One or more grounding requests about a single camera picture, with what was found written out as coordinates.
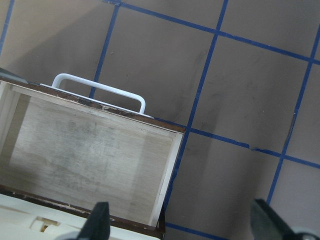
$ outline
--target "white handle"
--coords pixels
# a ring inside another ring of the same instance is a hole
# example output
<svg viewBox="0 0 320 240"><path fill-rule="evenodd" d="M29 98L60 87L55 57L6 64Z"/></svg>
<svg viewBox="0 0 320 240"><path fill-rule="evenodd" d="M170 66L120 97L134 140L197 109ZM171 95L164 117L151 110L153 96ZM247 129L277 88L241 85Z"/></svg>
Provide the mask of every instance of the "white handle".
<svg viewBox="0 0 320 240"><path fill-rule="evenodd" d="M95 87L97 89L102 89L102 90L105 90L105 91L108 91L108 92L111 92L111 93L119 94L119 95L122 95L122 96L125 96L125 97L128 97L128 98L131 98L131 99L138 100L141 103L141 107L140 107L139 113L140 114L144 114L144 112L145 112L146 101L144 100L144 98L142 96L134 94L134 93L131 93L131 92L128 92L128 91L124 91L124 90L121 90L121 89L118 89L118 88L115 88L115 87L112 87L112 86L103 85L103 84L95 82L95 81L90 81L90 80L87 80L87 79L84 79L84 78L81 78L81 77L78 77L78 76L74 76L74 75L71 75L71 74L67 74L67 73L58 74L53 80L52 87L55 88L55 89L60 89L59 88L60 83L62 82L62 80L65 80L65 79L66 80L75 81L75 82L78 82L78 83L81 83L81 84L85 84L85 85L88 85L88 86L91 86L91 87Z"/></svg>

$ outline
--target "floor tile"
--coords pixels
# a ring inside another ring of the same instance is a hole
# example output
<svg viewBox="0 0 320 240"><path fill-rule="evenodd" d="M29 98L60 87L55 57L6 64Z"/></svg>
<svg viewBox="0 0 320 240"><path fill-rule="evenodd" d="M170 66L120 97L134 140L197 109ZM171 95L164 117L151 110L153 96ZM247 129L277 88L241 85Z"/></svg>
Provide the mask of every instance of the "floor tile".
<svg viewBox="0 0 320 240"><path fill-rule="evenodd" d="M0 66L30 82L51 84L59 73L92 80L113 8L99 0L16 0ZM89 95L89 87L74 86L62 85Z"/></svg>
<svg viewBox="0 0 320 240"><path fill-rule="evenodd" d="M309 57L319 23L317 0L231 0L221 29Z"/></svg>
<svg viewBox="0 0 320 240"><path fill-rule="evenodd" d="M313 65L287 155L320 164L320 66Z"/></svg>
<svg viewBox="0 0 320 240"><path fill-rule="evenodd" d="M266 199L278 158L191 133L166 221L231 240L251 239L250 204Z"/></svg>
<svg viewBox="0 0 320 240"><path fill-rule="evenodd" d="M319 182L320 169L285 160L271 207L290 227L310 229L319 236Z"/></svg>
<svg viewBox="0 0 320 240"><path fill-rule="evenodd" d="M223 0L123 0L123 2L214 29L223 5Z"/></svg>
<svg viewBox="0 0 320 240"><path fill-rule="evenodd" d="M307 63L219 37L192 127L281 152Z"/></svg>
<svg viewBox="0 0 320 240"><path fill-rule="evenodd" d="M8 7L10 4L10 0L2 0L0 1L0 36L4 29L4 25L6 22Z"/></svg>
<svg viewBox="0 0 320 240"><path fill-rule="evenodd" d="M211 33L120 8L99 83L141 95L145 113L187 124ZM138 110L135 101L97 90L96 99Z"/></svg>
<svg viewBox="0 0 320 240"><path fill-rule="evenodd" d="M191 234L185 231L173 229L171 227L165 228L164 240L208 240L209 238Z"/></svg>

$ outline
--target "blue tape grid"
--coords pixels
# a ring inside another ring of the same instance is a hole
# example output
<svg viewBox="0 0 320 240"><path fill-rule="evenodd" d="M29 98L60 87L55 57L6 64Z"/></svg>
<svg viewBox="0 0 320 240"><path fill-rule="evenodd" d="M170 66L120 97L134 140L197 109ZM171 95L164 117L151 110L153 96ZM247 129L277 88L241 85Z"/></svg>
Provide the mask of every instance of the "blue tape grid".
<svg viewBox="0 0 320 240"><path fill-rule="evenodd" d="M216 28L218 30L221 28L221 25L222 25L222 22L223 22L225 13L226 13L227 5L228 5L228 0L224 0L223 1L223 5L222 5L222 9L221 9L221 12L220 12L220 16L219 16L219 19L218 19L218 22L217 22L217 25L216 25ZM168 190L167 190L167 193L166 193L165 198L164 198L163 206L164 206L165 210L167 209L167 206L169 204L169 199L171 197L172 190L173 190L173 182L174 182L175 178L177 177L178 170L179 170L179 167L180 167L180 164L181 164L181 160L182 160L182 157L183 157L184 152L185 152L185 148L186 148L187 141L188 141L188 138L189 138L189 134L190 134L190 131L191 131L191 126L192 126L192 123L193 123L194 118L195 118L198 102L199 102L199 99L200 99L200 95L201 95L203 86L205 84L205 79L206 79L206 76L207 76L207 72L208 72L209 64L211 62L212 55L213 55L214 50L215 50L217 39L218 39L218 35L215 34L213 36L213 38L212 38L212 42L211 42L211 45L210 45L210 48L209 48L209 51L208 51L208 55L207 55L207 58L205 60L205 64L204 64L203 71L202 71L202 74L201 74L201 79L200 79L198 88L196 90L196 94L195 94L195 98L194 98L194 101L193 101L191 113L190 113L189 120L188 120L188 123L187 123L187 126L186 126L185 134L184 134L183 139L182 139L180 151L178 153L178 156L177 156L177 159L176 159L176 163L175 163L175 166L174 166L174 170L173 170L173 173L172 173L172 176L171 176L171 179L170 179L170 183L169 183L169 186L168 186Z"/></svg>
<svg viewBox="0 0 320 240"><path fill-rule="evenodd" d="M227 238L215 236L215 235L208 234L208 233L205 233L205 232L202 232L202 231L197 231L197 230L194 230L194 229L191 229L191 228L187 228L187 227L184 227L184 226L175 225L175 224L172 224L172 223L170 223L170 222L166 222L166 223L165 223L165 226L166 226L166 227L169 227L169 228L172 228L172 229L177 229L177 230L180 230L180 231L189 233L189 234L194 234L194 235L197 235L197 236L201 236L201 237L204 237L204 238L208 238L208 239L213 239L213 240L228 240Z"/></svg>
<svg viewBox="0 0 320 240"><path fill-rule="evenodd" d="M5 38L6 38L6 35L7 35L9 22L10 22L12 10L14 8L14 4L15 4L15 0L10 0L8 11L6 13L6 17L5 17L5 21L4 21L4 25L3 25L2 34L1 34L1 37L0 37L0 56L1 56L2 48L4 47Z"/></svg>
<svg viewBox="0 0 320 240"><path fill-rule="evenodd" d="M5 42L5 37L6 37L6 34L7 34L7 30L8 30L8 26L9 26L9 22L10 22L10 18L11 18L11 14L12 14L12 11L13 11L14 2L15 2L15 0L10 0L10 3L9 3L9 7L8 7L5 23L4 23L2 34L1 34L1 38L0 38L0 55L1 55L2 48L3 48L4 42ZM134 6L134 5L130 5L130 4L127 4L127 3L123 3L120 0L112 0L112 1L105 1L105 2L110 2L110 3L114 4L114 10L113 10L112 18L111 18L111 21L110 21L110 24L109 24L109 28L108 28L108 31L107 31L107 34L106 34L106 38L105 38L105 41L104 41L104 44L103 44L103 48L102 48L102 51L101 51L101 55L100 55L100 58L99 58L97 69L96 69L96 73L95 73L95 76L94 76L94 81L95 82L99 81L101 69L102 69L102 66L103 66L103 63L104 63L104 60L105 60L105 57L106 57L107 49L108 49L108 46L109 46L109 42L110 42L111 35L112 35L113 29L114 29L114 26L115 26L115 22L116 22L116 18L117 18L120 6L124 7L124 8L127 8L127 9L131 9L131 10L140 12L140 13L144 13L144 14L147 14L147 15L155 16L155 17L160 18L160 19L164 19L164 20L171 21L171 22L174 22L174 23L177 23L177 24L181 24L181 25L185 25L185 26L188 26L188 27L191 27L191 28L194 28L194 29L198 29L200 31L205 31L205 32L209 32L209 33L213 33L214 34L214 37L212 39L212 42L211 42L211 45L210 45L210 49L209 49L209 52L208 52L208 56L207 56L207 59L206 59L206 62L205 62L204 68L203 68L201 79L200 79L200 82L199 82L199 85L198 85L196 96L194 98L194 102L193 102L193 106L192 106L192 110L191 110L191 113L190 113L190 116L189 116L189 120L188 120L187 126L183 126L181 124L177 124L177 123L174 123L174 122L171 122L171 121L167 121L167 120L163 120L163 119L160 119L160 118L156 118L156 119L158 119L160 121L164 121L166 123L170 123L170 124L174 124L174 125L186 128L186 134L185 134L185 136L183 138L181 149L180 149L180 152L179 152L178 158L177 158L177 165L174 168L174 172L172 174L173 177L172 177L172 179L170 181L169 191L168 191L168 194L167 194L165 202L164 202L165 207L168 206L169 198L170 198L170 195L171 195L171 192L172 192L172 183L174 181L174 178L177 176L178 169L179 169L179 166L180 166L180 163L181 163L181 159L182 159L182 156L183 156L183 153L184 153L184 149L186 147L186 143L187 143L187 140L188 140L190 132L198 134L198 135L202 135L202 136L205 136L205 137L208 137L208 138L216 139L216 140L219 140L219 141L222 141L222 142L226 142L226 143L229 143L229 144L233 144L233 145L236 145L236 146L239 146L239 147L243 147L243 148L247 148L247 149L250 148L249 144L247 144L247 143L238 142L238 141L235 141L233 139L230 139L230 138L227 138L227 137L224 137L224 136L219 136L219 135L216 135L216 134L213 134L213 133L210 133L210 132L205 132L205 131L198 130L198 129L195 129L195 128L191 127L193 119L195 117L196 110L197 110L197 106L198 106L199 98L200 98L200 95L201 95L201 92L202 92L202 88L204 86L204 82L205 82L206 74L207 74L207 71L208 71L208 68L209 68L209 64L210 64L212 55L214 53L214 48L215 48L215 44L217 42L218 36L229 38L229 39L233 39L235 41L239 41L239 42L242 42L242 43L253 45L253 46L256 46L256 47L259 47L259 48L263 48L263 49L266 49L266 50L269 50L269 51L273 51L273 52L276 52L276 53L279 53L279 54L282 54L282 55L287 55L287 56L290 56L290 57L293 57L293 58L300 59L300 60L308 62L307 69L306 69L306 72L305 72L305 75L304 75L304 78L303 78L302 86L301 86L301 89L300 89L300 93L299 93L299 96L298 96L298 99L297 99L297 102L296 102L296 106L295 106L295 109L294 109L294 115L293 115L293 118L292 118L291 127L290 127L290 130L289 130L289 133L288 133L288 137L287 137L287 139L285 141L284 147L282 149L282 152L278 153L278 152L271 151L271 150L268 150L268 149L260 149L260 148L253 148L252 149L252 151L255 151L255 152L260 152L260 153L264 153L264 154L268 154L268 155L280 158L279 162L278 162L278 166L277 166L276 172L275 172L275 175L274 175L274 178L273 178L273 182L272 182L272 185L271 185L271 188L270 188L270 192L269 192L267 201L270 203L270 201L272 199L272 196L273 196L273 193L274 193L274 190L275 190L275 187L276 187L276 184L277 184L280 172L281 172L281 167L282 167L282 164L283 164L284 160L288 160L288 161L292 161L292 162L295 162L295 163L303 164L303 165L306 165L306 166L309 166L309 167L320 169L320 164L313 163L313 162L310 162L310 161L306 161L306 160L303 160L303 159L299 159L299 158L296 158L296 157L293 157L293 156L286 155L286 152L287 152L287 149L288 149L288 146L289 146L289 143L290 143L290 139L291 139L291 136L292 136L292 132L293 132L293 129L294 129L297 117L298 117L298 113L299 113L299 109L300 109L301 102L302 102L302 99L303 99L303 95L304 95L304 92L305 92L305 89L306 89L306 86L307 86L307 83L308 83L308 78L309 78L309 75L310 75L310 71L311 71L312 65L313 64L320 65L320 60L315 59L317 46L318 46L319 40L320 40L320 26L319 26L317 34L316 34L316 38L315 38L315 41L314 41L314 45L313 45L313 48L312 48L311 55L310 55L310 57L306 57L306 56L303 56L303 55L300 55L300 54L297 54L297 53L294 53L294 52L283 50L283 49L280 49L280 48L277 48L277 47L274 47L274 46L270 46L270 45L267 45L267 44L264 44L264 43L260 43L260 42L253 41L253 40L250 40L250 39L247 39L247 38L244 38L244 37L232 35L232 34L229 34L227 32L221 31L220 29L221 29L222 21L223 21L223 18L224 18L226 9L227 9L228 0L225 0L223 2L223 6L222 6L222 9L221 9L221 12L220 12L220 17L219 17L216 29L205 27L205 26L202 26L202 25L199 25L199 24L195 24L195 23L192 23L192 22L184 21L184 20L181 20L181 19L178 19L178 18L175 18L175 17L171 17L171 16L164 15L164 14L161 14L161 13L158 13L158 12L150 11L150 10L147 10L147 9L144 9L144 8L141 8L141 7L137 7L137 6ZM90 97L93 98L94 97L94 93L95 93L95 88L92 88L91 92L90 92ZM169 228L177 229L177 230L180 230L180 231L183 231L183 232L187 232L187 233L194 234L194 235L197 235L197 236L205 237L205 238L208 238L208 239L227 240L226 238L222 238L222 237L219 237L219 236L211 235L211 234L204 233L204 232L201 232L201 231L197 231L197 230L194 230L194 229L190 229L190 228L187 228L187 227L175 225L175 224L172 224L172 223L169 223L169 222L166 223L166 226L169 227Z"/></svg>
<svg viewBox="0 0 320 240"><path fill-rule="evenodd" d="M108 46L109 46L109 43L110 43L112 32L113 32L114 27L115 27L115 23L116 23L116 19L117 19L117 16L118 16L118 12L119 12L119 5L116 4L116 5L114 5L114 9L113 9L110 25L109 25L108 31L106 33L106 36L105 36L105 41L104 41L104 44L103 44L103 47L102 47L102 51L101 51L101 55L100 55L100 58L99 58L98 66L96 67L96 71L95 71L95 75L94 75L94 79L93 79L93 81L95 81L96 83L99 81L100 73L101 73L102 66L103 66L104 61L105 61L105 57L106 57L106 54L107 54L107 49L108 49ZM89 98L93 99L94 96L95 96L95 92L96 92L96 88L95 87L91 87Z"/></svg>
<svg viewBox="0 0 320 240"><path fill-rule="evenodd" d="M266 200L266 202L268 204L270 204L270 202L272 200L272 197L274 195L275 188L276 188L276 185L277 185L277 182L278 182L278 179L279 179L279 175L280 175L280 172L281 172L282 164L284 162L284 159L285 159L285 156L286 156L286 153L287 153L287 150L288 150L290 139L291 139L291 136L292 136L295 124L296 124L296 120L297 120L298 114L299 114L299 109L300 109L300 106L301 106L301 102L302 102L302 99L304 97L304 93L305 93L306 86L307 86L307 83L308 83L308 79L309 79L310 71L311 71L311 68L312 68L312 64L314 62L315 55L316 55L316 52L317 52L319 39L320 39L320 25L318 26L318 30L317 30L317 33L316 33L316 36L315 36L314 44L313 44L311 55L310 55L310 61L308 62L308 65L306 67L304 78L303 78L303 82L302 82L302 86L300 88L299 96L298 96L298 99L297 99L296 104L295 104L292 123L291 123L290 129L289 129L289 133L288 133L288 136L287 136L287 138L285 140L285 143L284 143L284 146L283 146L283 149L282 149L282 153L281 153L281 156L280 156L280 159L279 159L279 162L278 162L278 165L277 165L277 168L276 168L273 180L272 180L271 188L270 188L267 200Z"/></svg>

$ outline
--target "dark wood edge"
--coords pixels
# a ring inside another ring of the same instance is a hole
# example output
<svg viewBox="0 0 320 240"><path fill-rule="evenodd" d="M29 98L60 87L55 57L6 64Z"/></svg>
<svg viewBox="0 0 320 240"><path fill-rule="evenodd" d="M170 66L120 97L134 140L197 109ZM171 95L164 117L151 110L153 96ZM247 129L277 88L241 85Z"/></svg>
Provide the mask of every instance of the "dark wood edge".
<svg viewBox="0 0 320 240"><path fill-rule="evenodd" d="M147 123L147 124L156 125L156 126L159 126L159 127L162 127L162 128L168 129L168 130L173 130L173 131L176 131L176 132L179 132L179 133L184 133L186 131L186 129L184 127L181 127L181 126L177 126L177 125L173 125L173 124L170 124L170 123L167 123L167 122L163 122L163 121L160 121L160 120L152 119L152 118L149 118L147 116L142 116L142 115L139 115L139 114L135 114L133 112L124 111L124 110L121 110L121 109L118 109L118 108L115 108L115 107L111 107L111 106L108 106L108 105L99 104L99 103L96 103L94 101L90 101L90 100L87 100L85 98L78 97L78 96L75 96L75 95L71 95L71 94L68 94L68 93L65 93L65 92L62 92L62 91L58 91L58 90L55 90L55 89L52 89L52 88L49 88L49 87L46 87L46 86L41 86L41 85L36 84L36 83L32 83L32 82L23 83L23 82L12 80L12 79L9 79L9 78L3 77L3 76L0 76L0 81L4 81L4 82L7 82L7 83L11 83L11 84L14 84L14 85L22 86L22 87L25 87L25 88L28 88L28 89L36 90L36 91L39 91L39 92L42 92L42 93L45 93L45 94L49 94L49 95L56 96L56 97L59 97L59 98L62 98L62 99L70 100L70 101L85 105L87 107L91 107L91 108L94 108L94 109L98 109L98 110L109 112L109 113L113 113L113 114L117 114L117 115L120 115L120 116L123 116L123 117L134 119L134 120L137 120L137 121L140 121L140 122L144 122L144 123Z"/></svg>
<svg viewBox="0 0 320 240"><path fill-rule="evenodd" d="M75 205L67 204L65 202L56 201L46 197L38 196L35 194L17 190L15 188L7 187L4 185L0 185L0 194L21 199L21 200L24 200L33 204L41 205L44 207L48 207L51 209L56 209L56 210L73 214L82 218L88 218L91 212L90 210L79 207L79 206L75 206ZM145 225L135 221L130 221L117 216L110 216L110 225L117 228L126 229L129 231L133 231L136 233L148 235L148 236L163 240L166 232L163 210L161 211L161 215L163 216L160 217L157 227Z"/></svg>

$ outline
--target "wooden drawer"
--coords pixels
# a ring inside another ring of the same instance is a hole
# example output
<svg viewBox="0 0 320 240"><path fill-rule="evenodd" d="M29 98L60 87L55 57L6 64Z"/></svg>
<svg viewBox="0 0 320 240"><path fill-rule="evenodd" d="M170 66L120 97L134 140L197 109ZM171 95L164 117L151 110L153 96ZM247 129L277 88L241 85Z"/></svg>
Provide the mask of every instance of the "wooden drawer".
<svg viewBox="0 0 320 240"><path fill-rule="evenodd" d="M0 184L155 227L184 128L0 76Z"/></svg>

